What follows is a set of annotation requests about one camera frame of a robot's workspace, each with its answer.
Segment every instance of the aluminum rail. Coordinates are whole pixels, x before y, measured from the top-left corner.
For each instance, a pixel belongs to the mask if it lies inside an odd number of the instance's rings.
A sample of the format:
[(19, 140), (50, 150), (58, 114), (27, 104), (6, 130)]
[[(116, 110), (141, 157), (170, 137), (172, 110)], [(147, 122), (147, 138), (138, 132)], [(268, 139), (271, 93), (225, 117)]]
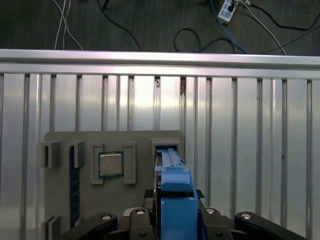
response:
[(1, 73), (320, 78), (320, 57), (0, 49)]

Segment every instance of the black cable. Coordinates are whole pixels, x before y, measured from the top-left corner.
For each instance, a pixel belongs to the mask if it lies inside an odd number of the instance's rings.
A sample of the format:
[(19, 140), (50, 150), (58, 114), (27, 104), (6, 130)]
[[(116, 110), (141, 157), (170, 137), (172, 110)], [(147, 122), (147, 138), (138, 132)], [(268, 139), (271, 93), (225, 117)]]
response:
[(235, 54), (235, 47), (237, 48), (237, 49), (240, 49), (239, 47), (237, 47), (237, 46), (235, 46), (233, 43), (232, 43), (232, 41), (230, 41), (228, 38), (226, 38), (226, 37), (219, 37), (219, 38), (217, 38), (217, 39), (214, 39), (214, 40), (212, 40), (212, 41), (210, 41), (208, 44), (206, 44), (204, 47), (201, 47), (201, 39), (200, 39), (200, 37), (199, 37), (199, 34), (195, 31), (195, 30), (193, 30), (193, 29), (191, 29), (191, 28), (182, 28), (182, 29), (180, 29), (176, 34), (175, 34), (175, 36), (174, 36), (174, 38), (173, 38), (173, 46), (174, 46), (174, 49), (175, 49), (175, 51), (177, 52), (177, 53), (180, 53), (181, 51), (178, 49), (178, 47), (177, 47), (177, 43), (176, 43), (176, 41), (177, 41), (177, 37), (178, 37), (178, 35), (181, 33), (181, 32), (183, 32), (183, 31), (188, 31), (188, 32), (191, 32), (194, 36), (195, 36), (195, 38), (196, 38), (196, 41), (197, 41), (197, 45), (198, 45), (198, 50), (197, 50), (197, 53), (203, 53), (209, 46), (211, 46), (212, 44), (215, 44), (215, 43), (217, 43), (217, 42), (219, 42), (219, 41), (225, 41), (225, 42), (227, 42), (227, 43), (229, 43), (230, 45), (231, 45), (231, 47), (232, 47), (232, 54)]
[(295, 26), (284, 26), (284, 25), (280, 25), (279, 23), (277, 23), (277, 21), (270, 15), (270, 13), (268, 13), (262, 7), (254, 5), (252, 3), (250, 3), (250, 5), (248, 5), (248, 6), (251, 7), (251, 8), (255, 8), (255, 9), (258, 9), (258, 10), (262, 11), (265, 15), (267, 15), (272, 20), (272, 22), (275, 25), (277, 25), (279, 28), (282, 28), (282, 29), (291, 29), (291, 30), (298, 30), (298, 31), (309, 31), (315, 26), (315, 24), (317, 23), (318, 19), (320, 18), (320, 13), (319, 13), (318, 16), (315, 18), (315, 20), (313, 21), (313, 23), (311, 24), (311, 26), (307, 27), (307, 28), (301, 28), (301, 27), (295, 27)]
[(102, 9), (103, 9), (103, 10), (106, 10), (106, 9), (107, 9), (108, 3), (109, 3), (109, 0), (105, 0), (105, 1), (104, 1), (104, 4), (102, 5)]
[(110, 17), (108, 17), (108, 15), (104, 12), (104, 10), (101, 8), (100, 2), (99, 0), (97, 0), (98, 3), (98, 7), (100, 9), (100, 11), (102, 12), (102, 14), (104, 15), (104, 17), (113, 25), (117, 26), (118, 28), (121, 28), (122, 30), (125, 30), (135, 41), (137, 47), (139, 48), (140, 51), (142, 51), (142, 48), (140, 47), (140, 44), (138, 43), (137, 39), (135, 38), (135, 36), (128, 30), (126, 29), (124, 26), (121, 26), (120, 24), (116, 23), (115, 21), (113, 21)]
[[(319, 29), (319, 28), (320, 28), (320, 25), (319, 25), (319, 26), (317, 26), (316, 28), (314, 28), (313, 30), (311, 30), (311, 31), (309, 31), (309, 32), (307, 32), (307, 33), (305, 33), (305, 34), (301, 35), (300, 37), (298, 37), (298, 38), (296, 38), (296, 39), (294, 39), (294, 40), (292, 40), (292, 41), (290, 41), (290, 42), (288, 42), (288, 43), (286, 43), (286, 44), (282, 45), (281, 47), (288, 46), (289, 44), (294, 43), (295, 41), (297, 41), (297, 40), (299, 40), (299, 39), (301, 39), (301, 38), (303, 38), (303, 37), (305, 37), (305, 36), (309, 35), (310, 33), (314, 32), (315, 30), (317, 30), (317, 29)], [(259, 54), (267, 54), (267, 53), (270, 53), (270, 52), (272, 52), (272, 51), (274, 51), (274, 50), (277, 50), (277, 49), (279, 49), (279, 48), (280, 48), (280, 47), (276, 47), (276, 48), (273, 48), (273, 49), (271, 49), (271, 50), (269, 50), (269, 51), (262, 52), (262, 53), (259, 53)]]

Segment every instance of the metal screw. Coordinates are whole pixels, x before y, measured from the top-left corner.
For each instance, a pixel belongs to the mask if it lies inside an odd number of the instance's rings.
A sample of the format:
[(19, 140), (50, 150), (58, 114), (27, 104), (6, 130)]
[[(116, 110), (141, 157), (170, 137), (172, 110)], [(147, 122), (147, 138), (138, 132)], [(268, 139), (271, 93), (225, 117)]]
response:
[(102, 216), (102, 220), (109, 220), (109, 219), (111, 219), (111, 216), (109, 215)]
[(251, 216), (249, 214), (245, 214), (245, 213), (241, 214), (241, 217), (244, 219), (247, 219), (247, 220), (251, 219)]
[(211, 208), (208, 208), (205, 210), (208, 214), (214, 214), (215, 213), (215, 210), (211, 209)]

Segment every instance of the power strip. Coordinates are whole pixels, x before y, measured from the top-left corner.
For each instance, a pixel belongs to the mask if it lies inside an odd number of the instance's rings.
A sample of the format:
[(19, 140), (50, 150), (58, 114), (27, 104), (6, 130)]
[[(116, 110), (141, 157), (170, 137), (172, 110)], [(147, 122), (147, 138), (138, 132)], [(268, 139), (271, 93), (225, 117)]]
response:
[(228, 24), (234, 15), (234, 12), (236, 10), (236, 7), (238, 5), (238, 1), (236, 0), (224, 0), (224, 3), (220, 9), (220, 12), (218, 14), (219, 20), (221, 22)]

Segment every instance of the gray bracket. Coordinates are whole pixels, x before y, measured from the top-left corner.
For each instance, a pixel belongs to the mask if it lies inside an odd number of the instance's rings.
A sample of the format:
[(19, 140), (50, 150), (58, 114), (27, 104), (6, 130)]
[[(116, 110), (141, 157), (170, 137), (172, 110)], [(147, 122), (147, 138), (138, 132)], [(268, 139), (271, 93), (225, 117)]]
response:
[(55, 240), (60, 236), (60, 216), (55, 217), (48, 223), (48, 240)]
[(177, 152), (181, 156), (182, 159), (185, 159), (183, 146), (179, 138), (153, 138), (151, 139), (151, 152), (154, 154), (153, 159), (156, 158), (156, 148), (160, 146), (175, 146)]
[(136, 143), (126, 142), (123, 145), (123, 182), (136, 184)]
[(41, 223), (41, 239), (55, 240), (61, 233), (60, 216), (52, 216)]
[[(48, 132), (44, 142), (48, 150), (50, 143), (60, 143), (59, 155), (55, 155), (59, 159), (59, 168), (44, 169), (44, 215), (45, 219), (60, 216), (60, 233), (70, 229), (70, 146), (74, 146), (74, 159), (78, 162), (75, 167), (81, 166), (78, 168), (81, 217), (76, 224), (81, 222), (81, 218), (87, 219), (107, 209), (122, 216), (126, 209), (140, 206), (146, 189), (153, 188), (153, 151), (157, 146), (176, 146), (180, 156), (184, 156), (184, 136), (176, 130), (56, 131)], [(122, 154), (123, 175), (100, 178), (99, 155), (117, 152)], [(55, 224), (50, 224), (53, 235)], [(49, 240), (48, 224), (46, 233), (48, 238), (42, 239)]]
[(58, 168), (60, 165), (60, 141), (41, 143), (41, 167)]
[(99, 153), (104, 152), (105, 145), (101, 143), (93, 144), (91, 146), (91, 158), (90, 158), (90, 180), (91, 184), (103, 184), (104, 180), (99, 178)]
[(85, 164), (86, 143), (82, 140), (69, 142), (68, 147), (74, 147), (74, 168), (80, 168)]

